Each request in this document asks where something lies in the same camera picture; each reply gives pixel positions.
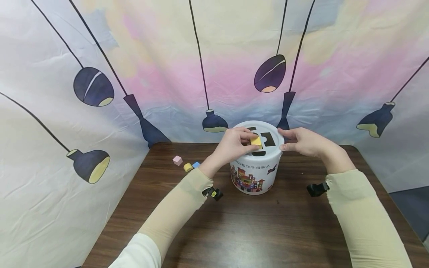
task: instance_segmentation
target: white backdrop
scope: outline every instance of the white backdrop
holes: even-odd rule
[[[429,66],[379,138],[356,127],[429,56],[429,3],[285,2],[194,0],[192,18],[188,0],[0,1],[0,93],[27,109],[0,94],[1,266],[82,265],[149,145],[217,142],[245,120],[356,145],[389,192],[428,186]],[[265,93],[271,57],[285,70]],[[73,149],[109,155],[99,181],[106,155],[76,164]]]

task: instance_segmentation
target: table surface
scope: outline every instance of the table surface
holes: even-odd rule
[[[150,149],[82,268],[106,268],[165,195],[186,175],[173,164],[200,163],[216,144],[164,143]],[[366,174],[405,244],[414,268],[429,267],[429,254],[361,154],[343,146]],[[238,191],[229,166],[215,176],[224,196],[208,199],[174,239],[164,268],[351,267],[337,218],[326,195],[310,197],[306,186],[324,181],[322,162],[284,153],[274,186],[260,196]]]

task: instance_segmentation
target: shape sorter lid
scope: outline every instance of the shape sorter lid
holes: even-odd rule
[[[262,149],[248,153],[244,158],[258,158],[258,160],[269,159],[280,156],[282,151],[280,145],[284,143],[283,136],[278,133],[277,128],[266,122],[251,120],[237,124],[235,127],[244,126],[261,138]]]

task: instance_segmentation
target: navy lamp shade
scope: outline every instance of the navy lamp shade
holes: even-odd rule
[[[78,72],[73,88],[78,99],[91,106],[106,106],[115,97],[107,76],[93,67],[85,67]]]
[[[83,154],[78,149],[74,149],[67,154],[67,157],[74,161],[73,167],[79,177],[90,184],[98,182],[110,162],[109,154],[101,150]]]
[[[207,132],[223,132],[228,129],[228,123],[213,110],[207,110],[207,115],[202,121],[202,129]]]
[[[283,97],[283,108],[281,109],[281,119],[277,127],[284,130],[289,130],[289,123],[287,122],[287,113],[289,112],[290,105],[292,104],[293,98],[295,97],[294,91],[289,91],[284,94]]]
[[[143,138],[145,138],[145,140],[148,142],[149,148],[158,142],[171,142],[158,128],[156,128],[143,117],[142,111],[140,110],[134,94],[125,96],[124,100],[139,118]]]
[[[267,59],[256,71],[255,88],[264,93],[275,91],[283,81],[286,73],[286,59],[283,55],[275,55]]]
[[[376,110],[365,116],[359,122],[356,128],[369,131],[369,135],[373,138],[380,138],[381,134],[383,134],[384,129],[393,118],[391,111],[394,107],[394,102],[387,102],[383,104],[381,109]]]

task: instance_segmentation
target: colorful building illustration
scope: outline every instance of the colorful building illustration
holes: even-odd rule
[[[231,179],[235,186],[240,188],[242,191],[248,191],[250,193],[262,191],[262,185],[265,181],[256,181],[253,174],[246,176],[246,172],[243,169],[238,168],[238,170],[236,170],[234,165],[231,166]]]

